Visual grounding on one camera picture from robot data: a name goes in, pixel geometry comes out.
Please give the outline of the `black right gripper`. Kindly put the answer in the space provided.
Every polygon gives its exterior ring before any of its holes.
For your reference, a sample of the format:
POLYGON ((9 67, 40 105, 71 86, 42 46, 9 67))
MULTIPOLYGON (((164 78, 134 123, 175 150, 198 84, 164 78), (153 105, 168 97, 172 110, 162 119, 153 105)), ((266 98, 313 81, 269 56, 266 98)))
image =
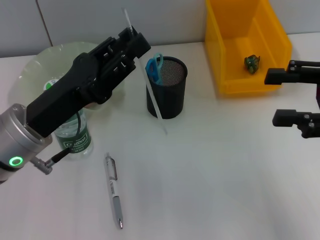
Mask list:
MULTIPOLYGON (((317 84, 316 102, 320 108, 320 63, 317 61, 290 60, 286 69, 269 68, 264 80, 265 85, 283 83, 317 84)), ((296 125, 305 139, 320 137, 320 114, 298 112, 294 109, 277 109, 272 119, 275 127, 296 125)))

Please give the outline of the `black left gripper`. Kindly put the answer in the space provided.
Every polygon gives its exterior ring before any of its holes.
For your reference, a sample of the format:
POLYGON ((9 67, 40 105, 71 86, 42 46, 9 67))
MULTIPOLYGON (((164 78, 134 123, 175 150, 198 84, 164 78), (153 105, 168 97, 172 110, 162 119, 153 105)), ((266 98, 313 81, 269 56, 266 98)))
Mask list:
POLYGON ((69 71, 26 107, 26 124, 47 137, 85 106, 105 103, 114 89, 108 80, 118 64, 113 57, 137 34, 134 27, 126 27, 118 38, 109 37, 89 53, 77 56, 69 71))

